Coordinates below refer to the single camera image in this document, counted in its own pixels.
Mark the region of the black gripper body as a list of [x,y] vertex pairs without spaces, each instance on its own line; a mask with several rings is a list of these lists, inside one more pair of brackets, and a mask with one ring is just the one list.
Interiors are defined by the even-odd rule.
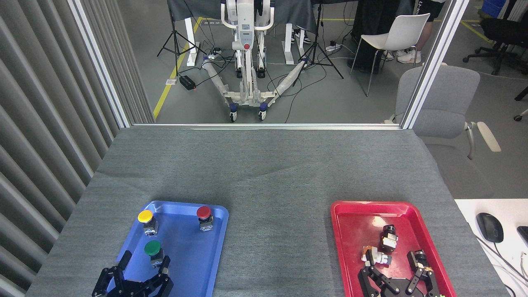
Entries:
[[409,297],[407,287],[408,279],[388,279],[384,284],[384,297]]
[[125,280],[121,287],[115,286],[108,297],[168,297],[173,289],[172,280],[156,282],[136,282]]

